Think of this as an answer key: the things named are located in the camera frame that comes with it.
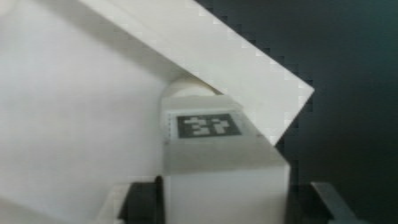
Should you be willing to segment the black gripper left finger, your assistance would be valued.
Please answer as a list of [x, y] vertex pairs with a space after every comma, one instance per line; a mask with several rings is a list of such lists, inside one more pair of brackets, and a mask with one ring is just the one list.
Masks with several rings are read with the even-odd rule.
[[111, 187], [94, 224], [165, 224], [163, 178]]

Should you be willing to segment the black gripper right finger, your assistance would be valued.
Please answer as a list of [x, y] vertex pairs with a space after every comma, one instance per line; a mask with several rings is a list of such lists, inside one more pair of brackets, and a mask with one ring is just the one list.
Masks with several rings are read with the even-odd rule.
[[289, 187], [284, 224], [358, 224], [358, 218], [328, 182]]

